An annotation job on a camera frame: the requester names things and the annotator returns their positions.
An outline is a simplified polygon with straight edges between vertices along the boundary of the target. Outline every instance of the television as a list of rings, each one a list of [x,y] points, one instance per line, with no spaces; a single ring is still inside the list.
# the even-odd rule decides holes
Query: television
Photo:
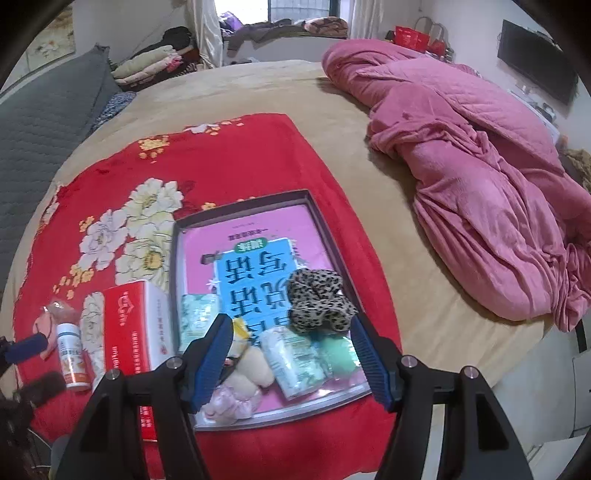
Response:
[[[565,105],[573,100],[577,72],[564,52],[543,36],[504,20],[498,57]]]

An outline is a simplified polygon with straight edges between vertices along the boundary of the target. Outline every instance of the white curtain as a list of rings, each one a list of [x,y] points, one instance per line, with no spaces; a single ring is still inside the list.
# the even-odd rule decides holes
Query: white curtain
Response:
[[[384,0],[350,0],[349,38],[377,37],[383,16]]]
[[[187,0],[205,68],[222,66],[223,41],[214,0]]]

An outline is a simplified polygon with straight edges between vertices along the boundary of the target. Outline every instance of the gray quilted cushion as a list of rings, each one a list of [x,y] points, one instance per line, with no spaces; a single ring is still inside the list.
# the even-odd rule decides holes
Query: gray quilted cushion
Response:
[[[49,70],[0,104],[0,286],[56,171],[120,88],[108,49]]]

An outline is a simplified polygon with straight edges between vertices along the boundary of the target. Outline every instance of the beige bed sheet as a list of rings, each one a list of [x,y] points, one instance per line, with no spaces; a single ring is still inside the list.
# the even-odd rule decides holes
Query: beige bed sheet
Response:
[[[543,337],[544,321],[501,320],[458,286],[415,221],[408,167],[368,149],[367,109],[332,86],[319,64],[299,60],[229,66],[160,83],[80,145],[57,172],[21,240],[0,333],[10,336],[33,237],[56,185],[140,138],[257,112],[286,113],[347,194],[381,260],[404,352],[452,371],[475,365],[494,384]]]

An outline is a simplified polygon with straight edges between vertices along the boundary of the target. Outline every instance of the window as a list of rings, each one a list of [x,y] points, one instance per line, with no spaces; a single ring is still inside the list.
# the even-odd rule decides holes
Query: window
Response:
[[[289,18],[339,16],[339,0],[215,0],[218,14],[232,12],[243,24]]]

